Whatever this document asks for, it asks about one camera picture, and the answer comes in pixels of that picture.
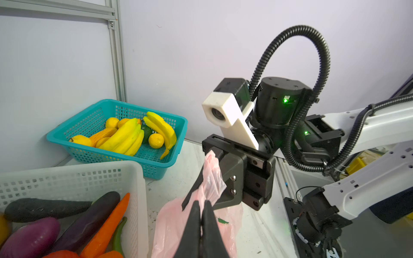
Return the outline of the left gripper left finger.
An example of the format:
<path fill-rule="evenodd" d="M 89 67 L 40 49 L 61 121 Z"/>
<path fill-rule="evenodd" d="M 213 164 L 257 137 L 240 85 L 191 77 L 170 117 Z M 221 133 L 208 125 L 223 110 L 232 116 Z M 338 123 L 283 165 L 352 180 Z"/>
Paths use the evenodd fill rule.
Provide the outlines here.
<path fill-rule="evenodd" d="M 191 207 L 185 229 L 174 255 L 175 258 L 198 258 L 201 241 L 201 209 L 199 201 Z"/>

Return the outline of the pink plastic grocery bag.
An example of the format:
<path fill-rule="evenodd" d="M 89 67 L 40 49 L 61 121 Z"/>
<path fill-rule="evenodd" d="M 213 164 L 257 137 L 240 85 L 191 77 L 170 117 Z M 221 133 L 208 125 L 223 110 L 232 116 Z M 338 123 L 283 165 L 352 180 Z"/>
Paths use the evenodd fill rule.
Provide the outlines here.
<path fill-rule="evenodd" d="M 204 159 L 202 182 L 189 202 L 176 198 L 160 210 L 156 223 L 154 258 L 236 258 L 236 236 L 242 225 L 238 204 L 214 210 L 226 186 L 214 151 Z"/>

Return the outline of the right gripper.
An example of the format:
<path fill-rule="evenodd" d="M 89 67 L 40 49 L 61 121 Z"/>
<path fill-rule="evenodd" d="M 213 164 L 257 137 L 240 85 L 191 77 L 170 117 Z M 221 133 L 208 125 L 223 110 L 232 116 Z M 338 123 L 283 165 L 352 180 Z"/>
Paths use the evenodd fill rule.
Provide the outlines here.
<path fill-rule="evenodd" d="M 214 210 L 245 203 L 258 211 L 268 203 L 274 183 L 274 156 L 215 134 L 203 140 L 202 149 L 218 158 L 220 175 L 227 186 L 213 205 Z"/>

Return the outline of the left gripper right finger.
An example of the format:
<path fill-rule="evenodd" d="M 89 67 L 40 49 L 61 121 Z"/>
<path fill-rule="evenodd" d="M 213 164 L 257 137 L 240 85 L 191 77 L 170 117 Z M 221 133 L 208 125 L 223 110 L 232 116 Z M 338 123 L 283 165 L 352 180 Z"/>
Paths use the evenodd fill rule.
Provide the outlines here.
<path fill-rule="evenodd" d="M 210 201 L 204 202 L 201 225 L 201 257 L 229 258 L 229 254 L 223 243 L 214 210 Z"/>

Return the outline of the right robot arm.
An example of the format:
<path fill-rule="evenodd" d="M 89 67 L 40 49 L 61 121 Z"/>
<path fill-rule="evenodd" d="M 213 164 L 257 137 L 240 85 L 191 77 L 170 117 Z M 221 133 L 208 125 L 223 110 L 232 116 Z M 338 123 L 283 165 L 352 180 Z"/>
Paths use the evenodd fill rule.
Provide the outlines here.
<path fill-rule="evenodd" d="M 313 87 L 282 77 L 263 77 L 279 47 L 305 37 L 319 58 Z M 307 25 L 281 32 L 262 54 L 250 81 L 225 78 L 203 102 L 207 119 L 222 135 L 202 148 L 218 162 L 218 196 L 204 201 L 195 192 L 207 181 L 208 165 L 181 204 L 190 214 L 177 255 L 227 258 L 212 211 L 240 203 L 260 210 L 272 196 L 281 151 L 302 172 L 331 176 L 304 197 L 284 197 L 287 224 L 302 258 L 341 258 L 343 228 L 366 209 L 383 221 L 413 210 L 413 97 L 394 95 L 357 111 L 308 115 L 330 74 L 330 51 L 322 34 Z"/>

